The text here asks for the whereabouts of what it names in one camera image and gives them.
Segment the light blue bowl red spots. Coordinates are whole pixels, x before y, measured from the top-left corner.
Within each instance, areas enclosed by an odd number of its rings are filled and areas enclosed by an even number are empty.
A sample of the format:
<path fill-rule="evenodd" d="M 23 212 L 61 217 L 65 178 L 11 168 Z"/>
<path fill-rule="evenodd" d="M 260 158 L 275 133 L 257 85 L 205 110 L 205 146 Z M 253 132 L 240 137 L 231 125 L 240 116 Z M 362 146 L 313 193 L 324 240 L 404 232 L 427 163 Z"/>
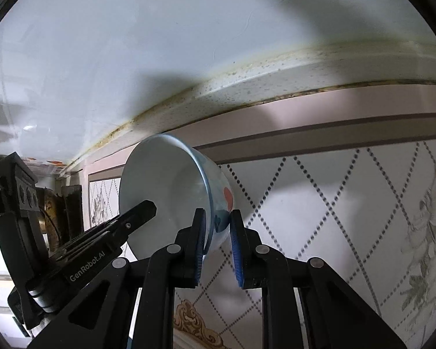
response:
<path fill-rule="evenodd" d="M 172 244 L 178 230 L 192 225 L 198 208 L 206 212 L 204 256 L 228 237 L 228 217 L 235 204 L 228 178 L 215 162 L 176 137 L 148 137 L 127 159 L 119 185 L 119 212 L 144 200 L 155 204 L 156 216 L 128 237 L 136 259 Z"/>

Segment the patterned tablecloth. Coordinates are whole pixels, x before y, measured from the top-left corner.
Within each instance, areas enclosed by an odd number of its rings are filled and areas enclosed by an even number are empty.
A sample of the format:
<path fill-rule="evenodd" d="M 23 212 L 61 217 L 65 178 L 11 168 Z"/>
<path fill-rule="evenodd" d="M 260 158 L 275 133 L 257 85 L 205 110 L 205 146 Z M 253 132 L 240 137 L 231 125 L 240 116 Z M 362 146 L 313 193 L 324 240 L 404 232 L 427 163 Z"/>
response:
<path fill-rule="evenodd" d="M 436 332 L 436 84 L 295 95 L 175 129 L 245 223 L 325 259 L 409 348 Z"/>

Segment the dark brown object at wall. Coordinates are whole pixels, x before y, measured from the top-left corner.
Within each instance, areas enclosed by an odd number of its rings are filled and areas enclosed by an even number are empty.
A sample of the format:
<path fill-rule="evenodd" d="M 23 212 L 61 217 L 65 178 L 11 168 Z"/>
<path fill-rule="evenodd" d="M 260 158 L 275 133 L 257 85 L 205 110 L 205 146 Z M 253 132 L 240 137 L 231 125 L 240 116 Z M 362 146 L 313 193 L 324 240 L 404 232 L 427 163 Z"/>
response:
<path fill-rule="evenodd" d="M 81 185 L 63 186 L 60 195 L 48 188 L 38 188 L 37 201 L 39 225 L 50 253 L 83 233 Z"/>

